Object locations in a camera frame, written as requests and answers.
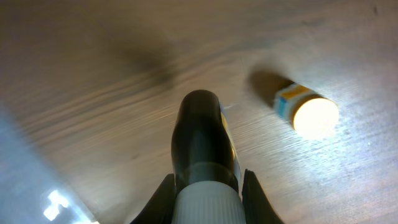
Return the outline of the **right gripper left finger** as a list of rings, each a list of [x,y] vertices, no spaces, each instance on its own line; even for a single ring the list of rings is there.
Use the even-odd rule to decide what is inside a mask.
[[[171,224],[175,193],[174,175],[167,174],[145,207],[130,224]]]

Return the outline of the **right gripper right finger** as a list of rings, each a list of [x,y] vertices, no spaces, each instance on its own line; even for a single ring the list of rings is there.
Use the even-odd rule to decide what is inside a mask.
[[[247,224],[284,224],[272,208],[255,173],[248,169],[244,172],[242,196]]]

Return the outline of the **dark bottle white cap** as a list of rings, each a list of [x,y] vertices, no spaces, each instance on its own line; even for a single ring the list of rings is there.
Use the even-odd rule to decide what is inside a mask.
[[[171,151],[177,194],[172,223],[245,223],[241,168],[214,93],[195,90],[182,100]]]

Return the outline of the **small jar gold lid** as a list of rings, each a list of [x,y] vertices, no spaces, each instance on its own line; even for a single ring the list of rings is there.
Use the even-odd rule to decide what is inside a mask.
[[[333,135],[340,116],[335,102],[296,83],[275,94],[274,110],[305,139]]]

